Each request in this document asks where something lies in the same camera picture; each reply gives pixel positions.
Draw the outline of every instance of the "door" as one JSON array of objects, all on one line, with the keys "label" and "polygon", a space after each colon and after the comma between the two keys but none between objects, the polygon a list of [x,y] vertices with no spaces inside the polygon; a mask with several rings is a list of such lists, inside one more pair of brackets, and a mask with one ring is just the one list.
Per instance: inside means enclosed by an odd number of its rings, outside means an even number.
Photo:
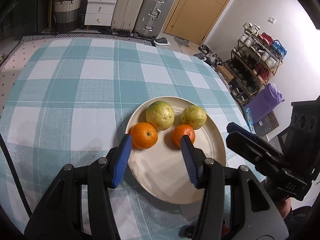
[{"label": "door", "polygon": [[227,0],[180,0],[165,33],[200,44]]}]

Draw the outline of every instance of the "screw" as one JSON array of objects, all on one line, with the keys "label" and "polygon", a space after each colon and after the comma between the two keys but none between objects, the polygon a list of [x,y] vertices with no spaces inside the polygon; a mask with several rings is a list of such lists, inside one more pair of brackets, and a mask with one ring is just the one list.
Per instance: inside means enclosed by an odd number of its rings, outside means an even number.
[{"label": "screw", "polygon": [[246,172],[249,170],[248,166],[246,166],[246,165],[241,165],[240,169],[241,169],[241,171],[246,171]]},{"label": "screw", "polygon": [[100,164],[106,164],[106,163],[108,163],[108,159],[105,158],[105,157],[102,157],[102,158],[100,158],[100,159],[98,160],[98,163],[100,163]]},{"label": "screw", "polygon": [[208,165],[212,165],[212,164],[214,164],[214,159],[212,159],[212,158],[206,158],[206,159],[204,160],[204,162],[205,162],[206,164],[208,164]]},{"label": "screw", "polygon": [[70,171],[72,169],[72,165],[71,164],[66,164],[66,165],[63,166],[63,169],[65,171]]}]

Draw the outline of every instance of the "guava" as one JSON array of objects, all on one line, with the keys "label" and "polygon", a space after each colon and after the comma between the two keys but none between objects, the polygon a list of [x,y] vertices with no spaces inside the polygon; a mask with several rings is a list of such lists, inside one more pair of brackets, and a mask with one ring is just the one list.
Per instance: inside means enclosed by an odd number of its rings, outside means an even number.
[{"label": "guava", "polygon": [[174,121],[173,108],[165,101],[156,101],[148,107],[146,120],[156,130],[167,130]]},{"label": "guava", "polygon": [[183,110],[180,121],[182,124],[189,125],[197,130],[207,121],[207,113],[200,106],[188,106]]}]

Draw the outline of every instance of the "orange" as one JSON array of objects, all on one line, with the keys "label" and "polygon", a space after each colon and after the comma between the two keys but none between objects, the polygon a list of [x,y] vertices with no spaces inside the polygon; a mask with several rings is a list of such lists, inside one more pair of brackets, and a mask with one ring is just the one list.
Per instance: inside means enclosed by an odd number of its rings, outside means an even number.
[{"label": "orange", "polygon": [[152,147],[158,140],[156,129],[147,122],[139,122],[131,128],[132,144],[143,150]]},{"label": "orange", "polygon": [[188,135],[192,143],[195,142],[196,134],[193,128],[189,125],[182,124],[177,126],[172,133],[172,141],[176,146],[180,147],[181,137],[184,135]]}]

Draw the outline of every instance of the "blue and white tablecloth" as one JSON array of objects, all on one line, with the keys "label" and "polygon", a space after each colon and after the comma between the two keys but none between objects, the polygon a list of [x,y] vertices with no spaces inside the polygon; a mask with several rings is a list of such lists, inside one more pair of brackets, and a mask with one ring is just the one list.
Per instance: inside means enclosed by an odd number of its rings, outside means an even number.
[{"label": "blue and white tablecloth", "polygon": [[[0,121],[31,209],[63,165],[89,165],[105,156],[120,142],[134,110],[159,96],[185,98],[205,108],[223,138],[229,122],[246,127],[222,81],[198,58],[105,39],[53,40],[38,49],[15,82]],[[253,169],[226,152],[228,166]],[[0,204],[23,232],[28,216],[3,154],[0,189]],[[228,189],[225,194],[228,211]],[[110,198],[121,239],[178,239],[179,229],[197,217],[200,207],[199,202],[174,205],[156,199],[129,168]],[[84,189],[84,228],[89,232],[87,212]]]}]

